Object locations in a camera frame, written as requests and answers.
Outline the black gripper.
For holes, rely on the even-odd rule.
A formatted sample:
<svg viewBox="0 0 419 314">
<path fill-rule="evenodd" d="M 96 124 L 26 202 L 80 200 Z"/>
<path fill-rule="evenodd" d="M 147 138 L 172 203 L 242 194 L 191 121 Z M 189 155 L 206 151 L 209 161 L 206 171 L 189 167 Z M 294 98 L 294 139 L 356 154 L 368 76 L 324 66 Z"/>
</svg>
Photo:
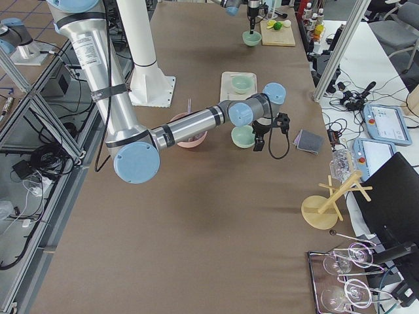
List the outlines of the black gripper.
<svg viewBox="0 0 419 314">
<path fill-rule="evenodd" d="M 255 144 L 253 151 L 259 152 L 264 148 L 264 135 L 273 128 L 280 128 L 281 132 L 288 137 L 290 119 L 286 113 L 278 113 L 276 118 L 269 124 L 261 124 L 258 121 L 252 123 L 253 134 L 255 135 Z"/>
<path fill-rule="evenodd" d="M 255 29 L 255 19 L 259 15 L 261 1 L 248 0 L 247 1 L 247 17 L 249 18 L 249 33 L 252 35 Z"/>
</svg>

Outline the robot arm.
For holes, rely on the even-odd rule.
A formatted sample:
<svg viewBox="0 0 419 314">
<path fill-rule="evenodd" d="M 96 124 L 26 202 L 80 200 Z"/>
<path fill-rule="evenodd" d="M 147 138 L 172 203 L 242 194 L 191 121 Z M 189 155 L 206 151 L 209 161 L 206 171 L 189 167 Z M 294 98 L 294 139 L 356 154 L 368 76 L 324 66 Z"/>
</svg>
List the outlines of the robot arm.
<svg viewBox="0 0 419 314">
<path fill-rule="evenodd" d="M 276 82 L 261 93 L 241 101 L 226 100 L 155 129 L 137 120 L 135 105 L 167 107 L 175 85 L 158 66 L 144 1 L 119 1 L 134 63 L 132 80 L 126 83 L 110 39 L 103 1 L 49 1 L 56 30 L 67 37 L 76 53 L 107 128 L 105 144 L 116 174 L 125 182 L 144 183 L 160 167 L 160 151 L 225 122 L 245 126 L 278 113 L 285 88 Z"/>
<path fill-rule="evenodd" d="M 237 15 L 240 6 L 245 4 L 247 7 L 247 18 L 249 20 L 249 33 L 254 33 L 256 17 L 258 17 L 262 6 L 261 1 L 211 0 L 211 2 L 218 4 L 220 7 L 223 7 L 226 13 L 230 16 Z"/>
</svg>

